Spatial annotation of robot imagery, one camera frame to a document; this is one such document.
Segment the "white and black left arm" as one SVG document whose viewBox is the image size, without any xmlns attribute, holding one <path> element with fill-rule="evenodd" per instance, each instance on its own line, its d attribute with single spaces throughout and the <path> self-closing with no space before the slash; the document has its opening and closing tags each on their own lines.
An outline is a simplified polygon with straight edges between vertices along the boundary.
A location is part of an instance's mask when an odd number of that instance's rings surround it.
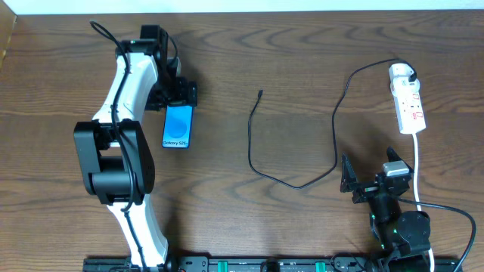
<svg viewBox="0 0 484 272">
<path fill-rule="evenodd" d="M 150 196 L 155 165 L 142 120 L 147 111 L 164 110 L 162 146 L 189 148 L 197 85 L 179 75 L 179 57 L 168 57 L 166 42 L 122 41 L 116 64 L 101 108 L 74 128 L 82 179 L 120 225 L 131 252 L 126 270 L 176 271 Z"/>
</svg>

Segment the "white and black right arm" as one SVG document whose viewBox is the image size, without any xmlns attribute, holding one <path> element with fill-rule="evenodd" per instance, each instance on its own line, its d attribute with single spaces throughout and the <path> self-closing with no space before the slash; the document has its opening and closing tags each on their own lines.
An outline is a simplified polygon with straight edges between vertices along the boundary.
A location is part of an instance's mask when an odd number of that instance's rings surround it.
<svg viewBox="0 0 484 272">
<path fill-rule="evenodd" d="M 426 212 L 403 212 L 397 198 L 409 190 L 414 169 L 393 148 L 388 162 L 373 181 L 360 182 L 347 155 L 342 155 L 340 191 L 352 193 L 355 204 L 370 206 L 370 226 L 383 251 L 365 265 L 368 271 L 425 270 L 424 254 L 430 249 L 430 217 Z"/>
</svg>

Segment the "blue Galaxy smartphone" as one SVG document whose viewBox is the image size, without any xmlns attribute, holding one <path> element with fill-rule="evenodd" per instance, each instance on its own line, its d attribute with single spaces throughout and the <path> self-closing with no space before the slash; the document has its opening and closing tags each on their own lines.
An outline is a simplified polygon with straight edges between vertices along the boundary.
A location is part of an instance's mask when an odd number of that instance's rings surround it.
<svg viewBox="0 0 484 272">
<path fill-rule="evenodd" d="M 194 108 L 192 106 L 167 107 L 162 147 L 188 149 Z"/>
</svg>

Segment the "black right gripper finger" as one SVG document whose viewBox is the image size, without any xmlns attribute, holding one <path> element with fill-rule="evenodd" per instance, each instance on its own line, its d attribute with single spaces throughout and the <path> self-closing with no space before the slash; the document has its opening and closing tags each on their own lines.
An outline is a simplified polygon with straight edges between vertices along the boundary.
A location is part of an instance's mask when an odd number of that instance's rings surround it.
<svg viewBox="0 0 484 272">
<path fill-rule="evenodd" d="M 342 155 L 342 177 L 340 183 L 340 192 L 352 192 L 358 186 L 358 179 L 352 167 L 351 162 L 346 154 Z"/>
<path fill-rule="evenodd" d="M 407 162 L 405 162 L 391 146 L 387 147 L 386 155 L 388 158 L 388 162 L 402 161 L 404 162 L 404 164 L 407 166 L 409 170 L 412 170 L 412 167 Z"/>
</svg>

